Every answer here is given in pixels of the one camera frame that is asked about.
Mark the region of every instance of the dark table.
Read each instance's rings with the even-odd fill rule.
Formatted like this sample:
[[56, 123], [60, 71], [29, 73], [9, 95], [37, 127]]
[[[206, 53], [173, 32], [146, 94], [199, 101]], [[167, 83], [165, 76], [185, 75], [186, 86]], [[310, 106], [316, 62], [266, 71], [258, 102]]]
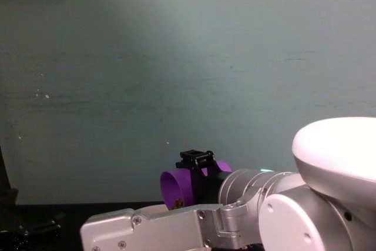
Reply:
[[28, 223], [47, 221], [58, 213], [65, 213], [60, 236], [30, 251], [82, 251], [80, 227], [92, 215], [126, 208], [136, 210], [157, 204], [161, 202], [17, 206], [16, 212]]

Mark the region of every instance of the screw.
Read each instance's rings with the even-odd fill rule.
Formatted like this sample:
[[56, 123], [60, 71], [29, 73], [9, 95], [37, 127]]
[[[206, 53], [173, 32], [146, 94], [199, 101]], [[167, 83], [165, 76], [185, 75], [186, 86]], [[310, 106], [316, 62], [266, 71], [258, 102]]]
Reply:
[[124, 249], [125, 247], [127, 247], [127, 243], [125, 243], [125, 241], [120, 241], [117, 245], [120, 249]]
[[201, 220], [205, 219], [206, 215], [205, 215], [205, 212], [204, 211], [199, 211], [199, 218]]
[[206, 239], [204, 241], [204, 245], [206, 248], [210, 248], [212, 246], [212, 242], [210, 241], [210, 239]]
[[133, 218], [133, 223], [136, 225], [136, 226], [138, 226], [139, 224], [141, 224], [141, 217], [134, 217]]

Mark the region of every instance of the wall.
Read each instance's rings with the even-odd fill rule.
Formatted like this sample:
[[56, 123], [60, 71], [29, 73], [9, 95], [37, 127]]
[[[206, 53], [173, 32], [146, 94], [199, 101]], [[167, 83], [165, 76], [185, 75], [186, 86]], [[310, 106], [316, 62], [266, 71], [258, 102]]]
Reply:
[[295, 170], [294, 134], [375, 115], [376, 0], [0, 0], [20, 204], [159, 200], [179, 152]]

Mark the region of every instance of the purple object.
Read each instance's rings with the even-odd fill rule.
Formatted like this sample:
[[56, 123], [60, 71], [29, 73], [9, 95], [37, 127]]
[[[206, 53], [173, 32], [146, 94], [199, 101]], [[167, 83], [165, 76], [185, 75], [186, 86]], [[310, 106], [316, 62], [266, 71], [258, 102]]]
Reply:
[[[218, 161], [217, 164], [222, 171], [231, 172], [230, 166], [225, 161]], [[207, 169], [204, 168], [202, 171], [207, 176]], [[169, 210], [174, 207], [174, 201], [178, 199], [183, 201], [184, 207], [195, 205], [189, 169], [163, 172], [160, 176], [160, 190]]]

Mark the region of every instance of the robotic arm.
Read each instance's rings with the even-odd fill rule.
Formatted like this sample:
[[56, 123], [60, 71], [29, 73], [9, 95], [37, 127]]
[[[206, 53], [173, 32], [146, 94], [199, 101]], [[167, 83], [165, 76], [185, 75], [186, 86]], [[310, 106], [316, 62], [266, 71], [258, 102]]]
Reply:
[[[83, 249], [238, 250], [262, 244], [266, 251], [375, 250], [375, 136], [374, 118], [312, 123], [294, 138], [299, 173], [241, 169], [223, 174], [216, 165], [216, 179], [223, 178], [218, 204], [96, 215], [81, 228]], [[206, 188], [214, 183], [205, 183]], [[194, 194], [193, 199], [202, 196]]]

